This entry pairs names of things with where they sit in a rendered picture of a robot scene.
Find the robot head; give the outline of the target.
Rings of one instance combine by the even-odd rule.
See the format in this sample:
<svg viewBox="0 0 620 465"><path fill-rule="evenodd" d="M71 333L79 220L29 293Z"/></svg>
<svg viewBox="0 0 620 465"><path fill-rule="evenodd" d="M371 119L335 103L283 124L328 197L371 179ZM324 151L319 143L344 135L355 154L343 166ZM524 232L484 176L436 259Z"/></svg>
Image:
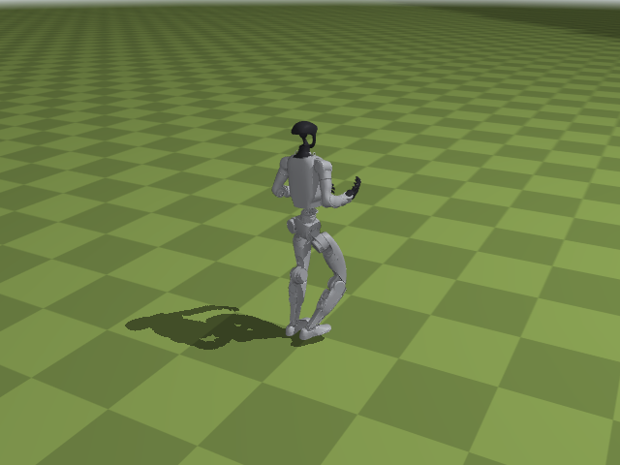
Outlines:
<svg viewBox="0 0 620 465"><path fill-rule="evenodd" d="M303 140L303 145L299 146L298 152L293 156L293 158L304 159L311 156L309 152L310 148L315 146L317 130L318 127L309 121L300 121L293 126L292 134L299 135ZM309 144L306 140L307 135L312 135L313 137L313 142L311 144Z"/></svg>

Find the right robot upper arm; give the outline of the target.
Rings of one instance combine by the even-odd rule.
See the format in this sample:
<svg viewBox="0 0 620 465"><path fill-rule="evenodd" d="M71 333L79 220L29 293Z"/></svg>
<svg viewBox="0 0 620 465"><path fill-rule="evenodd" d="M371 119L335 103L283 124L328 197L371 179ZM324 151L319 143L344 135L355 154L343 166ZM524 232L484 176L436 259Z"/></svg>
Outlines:
<svg viewBox="0 0 620 465"><path fill-rule="evenodd" d="M330 203L330 196L332 195L332 164L331 162L322 159L314 159L314 163L315 172L319 175L320 189L322 193L320 203L325 208L333 207L333 205L331 205Z"/></svg>

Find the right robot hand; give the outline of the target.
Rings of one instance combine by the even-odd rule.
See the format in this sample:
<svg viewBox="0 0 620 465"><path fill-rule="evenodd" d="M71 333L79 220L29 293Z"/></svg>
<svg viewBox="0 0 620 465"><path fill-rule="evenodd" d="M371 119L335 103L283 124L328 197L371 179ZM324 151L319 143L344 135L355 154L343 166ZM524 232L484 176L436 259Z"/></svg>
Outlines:
<svg viewBox="0 0 620 465"><path fill-rule="evenodd" d="M355 198L355 195L357 194L358 189L359 189L359 186L360 186L360 183L361 183L361 180L359 179L359 177L358 177L358 176L356 176L355 181L356 181L356 183L354 182L355 186L353 186L352 190L348 190L348 191L345 193L345 195L346 195L346 196L348 196L348 197L350 197L351 195L353 195L353 199Z"/></svg>

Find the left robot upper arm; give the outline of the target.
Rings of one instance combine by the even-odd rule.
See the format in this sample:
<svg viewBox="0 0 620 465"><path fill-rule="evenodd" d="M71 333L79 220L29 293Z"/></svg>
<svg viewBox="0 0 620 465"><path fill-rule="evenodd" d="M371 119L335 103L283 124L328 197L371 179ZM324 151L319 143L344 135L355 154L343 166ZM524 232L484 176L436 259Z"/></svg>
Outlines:
<svg viewBox="0 0 620 465"><path fill-rule="evenodd" d="M278 198L282 198L286 195L286 190L283 187L283 184L288 179L287 163L288 163L289 157L290 156L283 157L280 160L280 168L276 174L276 177L275 177L275 180L272 186L272 193Z"/></svg>

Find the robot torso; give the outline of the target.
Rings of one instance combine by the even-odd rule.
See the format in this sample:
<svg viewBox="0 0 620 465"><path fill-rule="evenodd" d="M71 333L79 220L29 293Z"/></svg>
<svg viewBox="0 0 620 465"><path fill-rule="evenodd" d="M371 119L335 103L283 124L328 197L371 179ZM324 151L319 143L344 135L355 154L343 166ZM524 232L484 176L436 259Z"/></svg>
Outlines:
<svg viewBox="0 0 620 465"><path fill-rule="evenodd" d="M321 228L321 222L316 218L318 209L315 207L321 206L322 193L319 175L314 169L314 159L322 158L316 156L316 153L312 155L309 152L309 154L311 156L304 159L293 158L295 153L291 155L288 159L287 169L290 195L294 207L303 208L301 214L295 217L294 228L299 236L311 242L310 233L314 230L320 232Z"/></svg>

